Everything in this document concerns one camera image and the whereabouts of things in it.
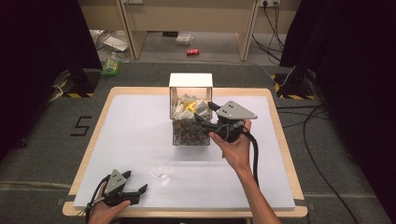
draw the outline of human hand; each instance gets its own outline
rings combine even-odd
[[[106,183],[102,185],[99,191],[99,197],[101,197],[103,189]],[[126,200],[122,203],[114,207],[107,206],[104,202],[97,203],[91,212],[89,224],[108,224],[111,220],[123,209],[128,207],[131,204],[131,201]]]
[[[245,130],[250,132],[251,121],[244,120]],[[250,140],[244,135],[240,134],[238,139],[232,143],[224,142],[218,134],[209,133],[212,140],[221,148],[222,158],[233,167],[236,173],[240,176],[246,172],[251,173],[249,161]]]

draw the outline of soda can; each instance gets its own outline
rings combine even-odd
[[[191,55],[199,55],[199,49],[188,49],[187,56],[191,56]]]

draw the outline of black curtain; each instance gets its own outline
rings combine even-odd
[[[101,68],[77,0],[2,1],[0,160],[25,137],[64,70]]]
[[[302,1],[281,65],[316,72],[340,136],[396,222],[396,2],[315,2]],[[320,19],[326,10],[332,22]]]

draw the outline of wooden table edge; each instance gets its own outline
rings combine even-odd
[[[118,94],[145,94],[145,95],[159,95],[159,94],[169,94],[168,87],[115,87],[111,89],[109,95],[107,96],[104,108],[102,109],[99,120],[96,124],[96,127],[102,127],[106,118],[106,114],[108,109],[110,108],[111,102],[114,96]],[[286,137],[283,133],[279,116],[276,112],[276,106],[274,99],[272,97],[272,93],[267,89],[255,89],[255,88],[213,88],[213,95],[251,95],[251,96],[267,96],[271,117],[274,123],[274,129],[276,131],[276,137],[279,143],[279,147],[282,153],[282,158],[284,160],[286,173],[290,182],[291,193],[293,195],[293,199],[295,200],[304,200],[304,195],[301,190],[300,182],[298,180],[297,173],[294,168],[294,164],[290,155],[289,147],[286,142]],[[87,169],[94,145],[101,131],[100,128],[96,128],[93,131],[90,143],[87,146],[87,150],[84,154],[84,157],[81,161],[81,164],[78,168],[78,172],[76,174],[75,180],[73,181],[73,185],[68,193],[68,195],[73,196],[77,195],[78,188],[81,184],[82,178],[84,176],[85,170]],[[74,207],[73,202],[65,202],[63,213],[66,216],[75,216],[81,212],[82,207]],[[251,213],[249,211],[236,211],[232,212],[228,211],[203,211],[199,212],[197,210],[189,210],[189,211],[174,211],[174,210],[135,210],[134,209],[125,209],[120,213],[120,216],[124,217],[160,217],[161,214],[169,214],[172,211],[172,217],[185,217],[185,215],[204,217],[205,215],[210,214],[210,217],[251,217]],[[308,209],[306,206],[296,206],[294,209],[275,209],[276,215],[278,217],[305,217]]]

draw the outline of forearm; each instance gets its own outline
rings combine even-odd
[[[254,224],[280,223],[273,209],[262,195],[251,171],[240,171],[237,174],[247,196]]]

